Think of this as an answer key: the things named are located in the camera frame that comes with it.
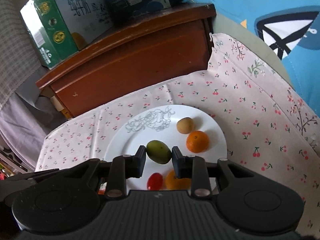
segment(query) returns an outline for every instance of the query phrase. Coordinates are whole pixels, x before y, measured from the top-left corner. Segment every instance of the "barcode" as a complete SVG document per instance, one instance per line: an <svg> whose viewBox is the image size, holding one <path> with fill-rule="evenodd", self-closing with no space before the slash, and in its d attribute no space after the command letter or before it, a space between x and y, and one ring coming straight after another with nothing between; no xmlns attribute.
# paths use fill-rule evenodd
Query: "barcode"
<svg viewBox="0 0 320 240"><path fill-rule="evenodd" d="M38 48L40 48L43 44L45 44L45 41L40 31L37 31L34 35L32 35L32 37L36 42L36 45L38 46Z"/></svg>

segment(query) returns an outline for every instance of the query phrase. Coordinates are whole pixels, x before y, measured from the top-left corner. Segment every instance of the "plaid curtain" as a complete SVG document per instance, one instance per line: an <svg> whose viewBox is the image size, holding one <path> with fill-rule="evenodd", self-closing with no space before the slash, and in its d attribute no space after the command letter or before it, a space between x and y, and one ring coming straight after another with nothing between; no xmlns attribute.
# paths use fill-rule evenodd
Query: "plaid curtain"
<svg viewBox="0 0 320 240"><path fill-rule="evenodd" d="M12 0L0 0L0 110L41 65Z"/></svg>

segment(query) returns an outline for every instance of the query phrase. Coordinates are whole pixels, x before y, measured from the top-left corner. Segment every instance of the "pink floral tablecloth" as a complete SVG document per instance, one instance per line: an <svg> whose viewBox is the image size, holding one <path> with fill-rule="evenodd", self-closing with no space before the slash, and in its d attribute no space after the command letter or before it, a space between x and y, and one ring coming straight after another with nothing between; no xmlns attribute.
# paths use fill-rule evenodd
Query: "pink floral tablecloth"
<svg viewBox="0 0 320 240"><path fill-rule="evenodd" d="M220 125L230 160L300 194L305 210L297 231L320 237L319 118L239 41L226 34L211 38L207 70L136 91L66 122L45 139L36 170L103 159L131 117L156 106L193 106Z"/></svg>

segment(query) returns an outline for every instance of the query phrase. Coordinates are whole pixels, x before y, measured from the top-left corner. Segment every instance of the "white plate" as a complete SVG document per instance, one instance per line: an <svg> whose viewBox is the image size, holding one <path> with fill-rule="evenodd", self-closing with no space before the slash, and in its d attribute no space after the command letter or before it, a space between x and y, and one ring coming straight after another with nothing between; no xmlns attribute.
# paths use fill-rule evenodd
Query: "white plate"
<svg viewBox="0 0 320 240"><path fill-rule="evenodd" d="M182 155L193 154L186 147L188 135L179 133L176 127L177 122L184 117L191 117L196 125L195 130L206 132L210 138L209 149L197 156L213 163L216 163L219 158L227 157L226 139L212 117L191 106L167 105L146 110L124 124L111 140L104 160L111 162L113 158L120 155L135 155L140 145L146 146L152 140L164 142L169 149L178 146ZM147 156L142 177L127 179L127 192L130 189L146 190L151 174L159 172L165 178L172 169L172 161L167 164L158 164ZM210 183L213 190L216 186L215 179L210 179Z"/></svg>

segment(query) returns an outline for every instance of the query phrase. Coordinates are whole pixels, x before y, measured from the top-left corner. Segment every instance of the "cherry tomato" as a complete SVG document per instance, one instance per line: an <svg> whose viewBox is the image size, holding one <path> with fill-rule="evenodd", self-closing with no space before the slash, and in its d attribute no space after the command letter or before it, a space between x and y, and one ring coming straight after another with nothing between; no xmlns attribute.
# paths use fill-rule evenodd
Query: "cherry tomato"
<svg viewBox="0 0 320 240"><path fill-rule="evenodd" d="M163 184L163 177L160 173L156 172L152 174L147 182L148 190L160 190Z"/></svg>

